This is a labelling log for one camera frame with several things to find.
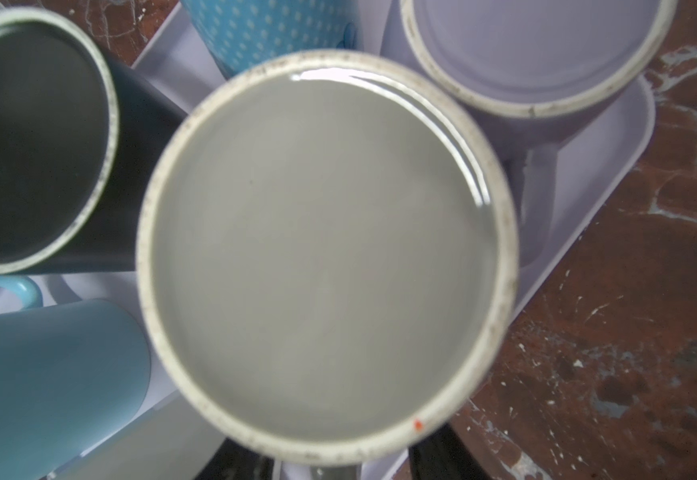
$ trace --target mug rim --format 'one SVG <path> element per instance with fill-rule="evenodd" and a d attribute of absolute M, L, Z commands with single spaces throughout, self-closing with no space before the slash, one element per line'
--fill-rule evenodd
<path fill-rule="evenodd" d="M 42 8 L 34 7 L 14 7 L 0 9 L 0 27 L 19 24 L 19 23 L 43 23 L 60 29 L 63 33 L 68 34 L 75 41 L 76 45 L 81 47 L 89 59 L 93 62 L 97 73 L 100 75 L 101 82 L 104 87 L 104 94 L 108 100 L 108 133 L 106 136 L 106 151 L 104 159 L 101 162 L 98 178 L 95 182 L 93 190 L 87 197 L 84 206 L 76 214 L 74 220 L 66 227 L 66 229 L 58 235 L 50 244 L 42 249 L 34 252 L 24 258 L 11 262 L 0 263 L 0 274 L 11 274 L 20 270 L 25 270 L 30 266 L 36 265 L 39 262 L 46 260 L 54 255 L 58 250 L 65 246 L 79 232 L 82 226 L 85 225 L 87 219 L 98 205 L 101 195 L 106 187 L 106 182 L 113 169 L 113 162 L 116 156 L 116 147 L 119 143 L 120 132 L 120 111 L 119 102 L 116 98 L 116 89 L 113 84 L 113 77 L 108 68 L 108 64 L 104 59 L 103 54 L 92 41 L 92 39 L 71 20 L 65 18 L 55 12 L 43 10 Z"/>
<path fill-rule="evenodd" d="M 156 303 L 152 274 L 152 243 L 162 192 L 182 152 L 196 133 L 218 110 L 247 89 L 287 74 L 320 68 L 345 68 L 380 74 L 394 84 L 419 95 L 440 120 L 449 123 L 489 185 L 496 230 L 496 269 L 492 296 L 481 330 L 456 372 L 446 384 L 411 416 L 363 436 L 304 441 L 274 435 L 239 420 L 215 403 L 191 377 L 166 333 Z M 136 241 L 136 272 L 143 318 L 154 348 L 181 393 L 212 425 L 242 445 L 267 456 L 317 466 L 342 466 L 381 458 L 416 443 L 432 433 L 461 407 L 485 378 L 511 324 L 518 283 L 518 239 L 514 203 L 503 170 L 486 137 L 466 111 L 428 79 L 389 60 L 339 50 L 296 52 L 276 58 L 233 78 L 209 95 L 190 115 L 162 152 L 143 200 Z"/>
<path fill-rule="evenodd" d="M 449 94 L 471 107 L 501 117 L 548 118 L 574 113 L 595 105 L 622 90 L 629 82 L 634 80 L 650 63 L 650 60 L 658 52 L 663 40 L 669 33 L 678 1 L 661 0 L 647 36 L 639 48 L 611 76 L 578 94 L 554 101 L 536 103 L 497 100 L 463 85 L 439 66 L 426 47 L 421 37 L 418 20 L 415 17 L 415 0 L 400 0 L 399 10 L 405 37 L 415 58 L 421 64 L 426 74 L 430 75 Z"/>

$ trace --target mug handle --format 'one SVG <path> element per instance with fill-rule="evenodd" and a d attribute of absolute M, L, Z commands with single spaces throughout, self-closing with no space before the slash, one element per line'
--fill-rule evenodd
<path fill-rule="evenodd" d="M 409 449 L 413 480 L 491 480 L 450 424 Z"/>
<path fill-rule="evenodd" d="M 194 480 L 272 480 L 274 460 L 226 438 Z"/>
<path fill-rule="evenodd" d="M 37 308 L 43 305 L 42 290 L 27 276 L 0 275 L 0 287 L 15 293 L 23 303 L 21 310 Z"/>
<path fill-rule="evenodd" d="M 521 159 L 509 160 L 508 177 L 517 208 L 519 264 L 531 264 L 546 247 L 557 190 L 556 144 L 529 149 Z"/>
<path fill-rule="evenodd" d="M 346 467 L 311 467 L 312 480 L 359 480 L 362 465 Z"/>

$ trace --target countertop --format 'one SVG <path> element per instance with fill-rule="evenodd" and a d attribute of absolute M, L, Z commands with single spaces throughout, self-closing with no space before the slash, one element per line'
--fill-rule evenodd
<path fill-rule="evenodd" d="M 176 0 L 6 4 L 64 14 L 132 63 Z M 497 480 L 697 479 L 697 0 L 647 76 L 650 147 L 452 419 Z"/>

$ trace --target mug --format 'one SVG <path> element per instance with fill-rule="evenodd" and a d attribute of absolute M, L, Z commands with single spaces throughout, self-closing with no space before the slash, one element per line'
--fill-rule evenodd
<path fill-rule="evenodd" d="M 184 117 L 63 16 L 0 10 L 0 274 L 133 270 L 142 196 Z"/>
<path fill-rule="evenodd" d="M 655 55 L 677 0 L 393 0 L 381 55 L 466 106 L 505 163 L 521 264 L 551 226 L 557 151 Z"/>
<path fill-rule="evenodd" d="M 252 68 L 193 111 L 146 190 L 136 272 L 152 343 L 210 423 L 334 467 L 416 443 L 469 398 L 517 259 L 511 193 L 467 112 L 333 50 Z"/>
<path fill-rule="evenodd" d="M 137 322 L 104 300 L 42 306 L 25 276 L 0 276 L 23 303 L 0 314 L 0 480 L 36 480 L 135 415 L 150 353 Z"/>
<path fill-rule="evenodd" d="M 181 0 L 226 78 L 280 55 L 361 49 L 357 0 Z"/>

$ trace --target light blue mug exterior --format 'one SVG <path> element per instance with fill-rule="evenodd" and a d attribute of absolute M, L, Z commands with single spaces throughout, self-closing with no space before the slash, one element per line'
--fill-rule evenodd
<path fill-rule="evenodd" d="M 24 308 L 0 314 L 0 480 L 37 480 L 126 425 L 150 353 L 129 313 L 104 300 L 37 308 L 25 276 L 0 276 Z"/>
<path fill-rule="evenodd" d="M 356 0 L 181 0 L 226 78 L 279 55 L 359 49 Z"/>

